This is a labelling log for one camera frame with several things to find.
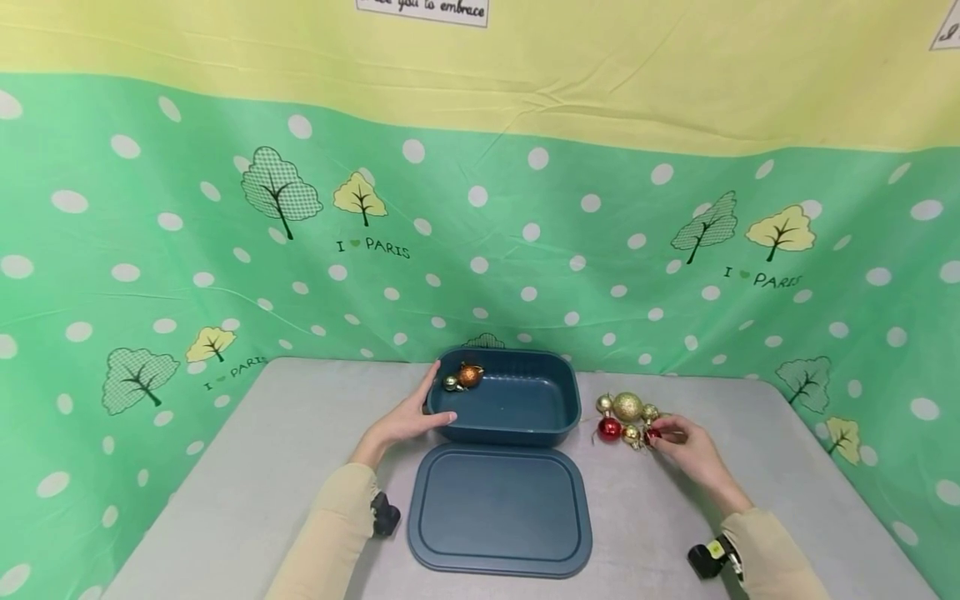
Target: small gold ornament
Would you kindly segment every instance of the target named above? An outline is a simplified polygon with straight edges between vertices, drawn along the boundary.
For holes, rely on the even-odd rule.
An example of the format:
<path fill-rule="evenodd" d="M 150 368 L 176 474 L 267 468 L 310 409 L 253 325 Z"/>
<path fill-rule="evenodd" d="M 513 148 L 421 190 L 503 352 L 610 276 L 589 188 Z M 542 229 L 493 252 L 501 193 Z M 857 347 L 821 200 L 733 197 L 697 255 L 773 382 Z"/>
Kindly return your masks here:
<path fill-rule="evenodd" d="M 613 399 L 613 413 L 624 422 L 632 423 L 640 418 L 643 402 L 632 392 L 621 392 Z"/>

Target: container lid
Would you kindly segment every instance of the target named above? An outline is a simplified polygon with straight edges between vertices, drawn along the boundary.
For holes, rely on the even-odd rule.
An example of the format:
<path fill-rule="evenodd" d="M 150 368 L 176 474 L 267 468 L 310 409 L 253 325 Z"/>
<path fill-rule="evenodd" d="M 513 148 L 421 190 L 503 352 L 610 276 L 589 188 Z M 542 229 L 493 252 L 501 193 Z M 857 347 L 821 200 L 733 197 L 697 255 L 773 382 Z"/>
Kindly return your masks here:
<path fill-rule="evenodd" d="M 549 448 L 437 446 L 417 472 L 407 539 L 438 571 L 570 577 L 593 548 L 583 477 Z"/>

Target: plastic tub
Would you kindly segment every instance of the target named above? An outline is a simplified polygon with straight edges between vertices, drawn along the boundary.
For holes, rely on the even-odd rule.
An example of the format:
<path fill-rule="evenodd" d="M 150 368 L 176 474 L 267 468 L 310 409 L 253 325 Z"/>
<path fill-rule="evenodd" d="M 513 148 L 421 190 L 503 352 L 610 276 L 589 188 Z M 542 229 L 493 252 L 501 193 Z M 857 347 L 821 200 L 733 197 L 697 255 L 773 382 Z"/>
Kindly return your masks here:
<path fill-rule="evenodd" d="M 552 446 L 580 422 L 577 379 L 557 354 L 455 348 L 441 356 L 440 362 L 426 410 L 457 413 L 453 424 L 440 429 L 452 442 Z M 456 373 L 464 362 L 483 367 L 483 379 L 466 392 L 448 392 L 444 376 Z"/>

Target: gray table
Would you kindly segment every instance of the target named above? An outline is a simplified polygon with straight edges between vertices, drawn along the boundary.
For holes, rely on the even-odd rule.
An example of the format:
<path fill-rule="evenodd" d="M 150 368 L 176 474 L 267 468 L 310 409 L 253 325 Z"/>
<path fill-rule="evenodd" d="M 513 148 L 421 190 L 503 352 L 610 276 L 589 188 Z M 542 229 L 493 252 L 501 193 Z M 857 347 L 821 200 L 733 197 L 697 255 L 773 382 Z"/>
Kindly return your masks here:
<path fill-rule="evenodd" d="M 137 547 L 105 600 L 262 598 L 323 480 L 364 429 L 426 367 L 280 359 L 254 383 L 205 456 Z M 604 392 L 630 390 L 713 435 L 754 502 L 774 511 L 835 600 L 936 598 L 840 471 L 770 385 L 741 379 L 578 373 L 584 416 Z M 731 581 L 700 582 L 686 551 L 717 519 L 660 457 L 592 444 L 596 421 L 560 446 L 580 467 L 593 554 L 577 576 L 537 580 L 437 573 L 410 554 L 401 523 L 368 544 L 348 598 L 742 597 Z M 436 436 L 391 453 L 379 471 L 406 513 L 414 475 Z"/>

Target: yellow fabric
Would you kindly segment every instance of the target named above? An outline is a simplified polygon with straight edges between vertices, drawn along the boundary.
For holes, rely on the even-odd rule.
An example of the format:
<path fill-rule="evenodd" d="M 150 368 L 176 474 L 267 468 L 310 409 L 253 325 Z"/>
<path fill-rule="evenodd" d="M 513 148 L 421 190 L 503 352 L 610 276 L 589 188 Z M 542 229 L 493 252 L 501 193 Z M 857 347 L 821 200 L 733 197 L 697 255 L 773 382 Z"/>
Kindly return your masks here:
<path fill-rule="evenodd" d="M 354 0 L 6 0 L 0 70 L 689 154 L 917 149 L 960 144 L 960 56 L 928 50 L 951 3 L 492 0 L 480 29 Z"/>

